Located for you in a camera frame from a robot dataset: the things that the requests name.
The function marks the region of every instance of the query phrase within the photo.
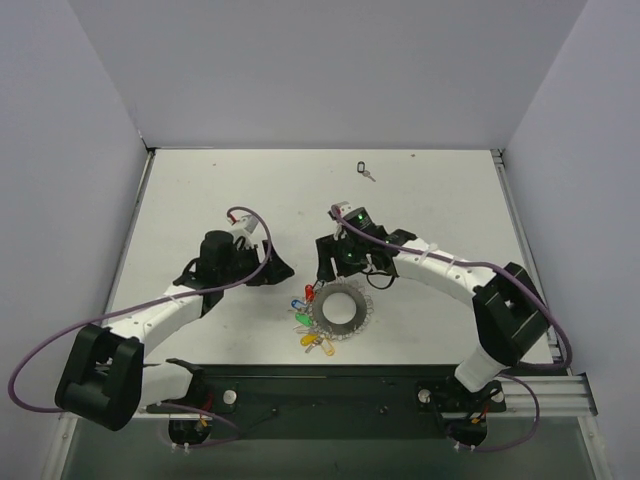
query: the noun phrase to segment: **wall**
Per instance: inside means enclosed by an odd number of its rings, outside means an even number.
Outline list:
[[[0,4],[0,382],[46,336],[105,305],[146,152],[64,0]],[[69,341],[19,393],[53,405]],[[40,478],[55,417],[0,395],[0,477]]]
[[[616,478],[637,478],[640,4],[590,0],[506,151],[549,302]]]
[[[152,146],[506,146],[585,0],[70,0]]]

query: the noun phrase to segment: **white tabletop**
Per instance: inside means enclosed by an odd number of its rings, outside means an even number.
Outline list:
[[[360,160],[376,182],[356,173]],[[173,334],[149,361],[177,357],[201,364],[338,365],[464,360],[478,342],[472,311],[402,279],[386,291],[367,289],[374,302],[372,321],[361,334],[336,343],[333,357],[319,349],[304,353],[289,303],[314,282],[315,239],[334,231],[327,211],[343,200],[365,206],[388,231],[408,230],[459,257],[522,264],[488,151],[158,150],[113,308],[161,295],[198,255],[204,234],[228,227],[226,209],[243,205],[265,218],[276,250],[296,275],[277,286],[227,291],[209,314]],[[551,361],[546,338],[525,360]]]

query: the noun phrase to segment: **robotic arm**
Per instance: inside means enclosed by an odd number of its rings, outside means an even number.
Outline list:
[[[164,400],[203,405],[208,391],[200,367],[177,359],[153,366],[143,361],[167,337],[222,300],[223,290],[206,289],[240,281],[256,271],[260,261],[251,234],[257,224],[254,216],[246,215],[229,231],[208,232],[200,256],[165,291],[163,297],[169,301],[153,301],[155,306],[106,327],[88,325],[80,330],[58,384],[56,405],[110,430],[124,427],[138,409]],[[263,248],[266,255],[266,241]],[[246,285],[275,285],[293,274],[272,246],[265,266]]]
[[[473,309],[480,345],[456,368],[454,375],[468,392],[481,391],[502,370],[516,366],[549,328],[533,303],[492,271],[460,266],[459,263],[464,263],[462,259],[405,230],[387,233],[362,207],[353,208],[344,202],[334,205],[329,215],[336,221],[337,216],[341,217],[353,228],[338,222],[333,235],[316,240],[318,280],[333,281],[336,273],[347,277],[368,268],[429,285]],[[425,253],[407,253],[384,244]],[[538,295],[524,268],[510,263],[505,270]]]

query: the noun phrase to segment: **yellow plastic key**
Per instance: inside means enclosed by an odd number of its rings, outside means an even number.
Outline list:
[[[333,348],[333,343],[331,343],[328,338],[325,338],[324,342],[322,342],[320,346],[322,347],[322,351],[324,352],[324,354],[329,357],[333,356],[333,354],[336,353],[336,349]]]
[[[318,338],[316,334],[310,333],[308,335],[305,335],[300,339],[300,345],[302,345],[303,347],[307,347],[311,345],[311,342],[313,342],[316,338]]]

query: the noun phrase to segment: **white circle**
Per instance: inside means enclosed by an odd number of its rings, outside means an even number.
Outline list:
[[[322,313],[331,323],[343,325],[355,317],[356,302],[346,293],[332,293],[322,304]]]

